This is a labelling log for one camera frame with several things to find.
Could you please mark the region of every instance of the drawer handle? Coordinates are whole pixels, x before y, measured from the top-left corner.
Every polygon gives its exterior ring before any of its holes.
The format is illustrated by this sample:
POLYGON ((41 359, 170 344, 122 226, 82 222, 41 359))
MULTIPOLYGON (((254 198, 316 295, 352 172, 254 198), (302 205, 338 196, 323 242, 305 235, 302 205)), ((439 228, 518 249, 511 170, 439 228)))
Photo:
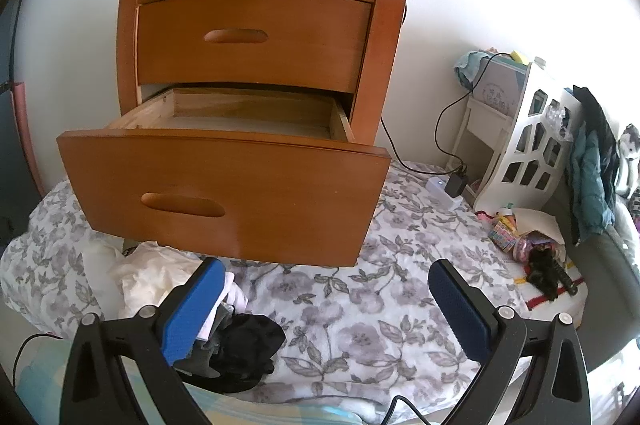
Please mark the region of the drawer handle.
POLYGON ((204 40, 217 44, 233 43, 260 43, 265 42, 269 36, 262 30, 250 30, 249 28, 225 28, 224 30, 211 30, 206 33, 204 40))
POLYGON ((204 215, 205 217, 222 217, 225 215, 225 209, 222 205, 213 200, 203 198, 147 192, 142 195, 140 201, 145 207, 164 212, 204 215))

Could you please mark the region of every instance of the drawer front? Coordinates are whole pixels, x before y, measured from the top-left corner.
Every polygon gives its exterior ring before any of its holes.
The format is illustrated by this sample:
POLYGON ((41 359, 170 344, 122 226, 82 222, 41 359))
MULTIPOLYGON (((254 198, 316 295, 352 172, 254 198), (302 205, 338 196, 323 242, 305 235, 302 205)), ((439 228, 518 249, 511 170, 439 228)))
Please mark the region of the drawer front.
POLYGON ((95 230, 210 255, 352 266, 390 158, 292 136, 70 131, 66 172, 95 230))
POLYGON ((370 4, 165 0, 138 11, 138 83, 255 82, 353 93, 370 4))

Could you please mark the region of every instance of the blue gripper pad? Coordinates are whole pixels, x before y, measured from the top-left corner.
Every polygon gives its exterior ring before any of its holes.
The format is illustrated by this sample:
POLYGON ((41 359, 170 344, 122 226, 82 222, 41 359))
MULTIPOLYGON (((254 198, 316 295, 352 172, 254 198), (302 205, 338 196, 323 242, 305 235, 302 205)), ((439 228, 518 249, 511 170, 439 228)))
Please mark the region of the blue gripper pad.
MULTIPOLYGON (((460 275, 458 277, 458 282, 466 284, 460 275)), ((491 329, 472 306, 462 288, 458 287, 442 260, 431 264, 429 289, 467 358, 484 363, 491 354, 491 329)))
POLYGON ((169 365, 187 356, 224 287, 225 265, 209 258, 186 284, 172 289, 162 302, 156 328, 162 354, 169 365))

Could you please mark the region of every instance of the open drawer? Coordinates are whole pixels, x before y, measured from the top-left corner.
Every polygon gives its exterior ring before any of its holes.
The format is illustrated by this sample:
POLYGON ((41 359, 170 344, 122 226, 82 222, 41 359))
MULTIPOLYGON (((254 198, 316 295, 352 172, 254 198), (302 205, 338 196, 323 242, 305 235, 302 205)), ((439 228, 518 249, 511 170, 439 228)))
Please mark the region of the open drawer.
POLYGON ((138 241, 353 265, 390 158, 331 97, 174 88, 58 146, 89 224, 138 241))

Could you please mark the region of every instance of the hanging jacket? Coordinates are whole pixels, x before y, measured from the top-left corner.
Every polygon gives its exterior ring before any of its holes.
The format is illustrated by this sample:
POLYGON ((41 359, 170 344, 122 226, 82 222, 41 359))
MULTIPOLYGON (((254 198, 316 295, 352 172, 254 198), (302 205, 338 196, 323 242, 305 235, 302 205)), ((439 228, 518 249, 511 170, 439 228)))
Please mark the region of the hanging jacket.
POLYGON ((616 208, 616 176, 620 167, 618 142, 607 122, 607 117, 588 88, 574 86, 574 97, 582 104, 582 113, 586 123, 585 131, 590 135, 596 131, 598 135, 598 151, 600 153, 600 178, 604 188, 604 198, 613 213, 616 208))
POLYGON ((578 129, 568 163, 572 188, 572 233, 585 240, 593 234, 601 234, 613 223, 614 215, 607 206, 600 170, 598 133, 586 134, 586 123, 578 129))

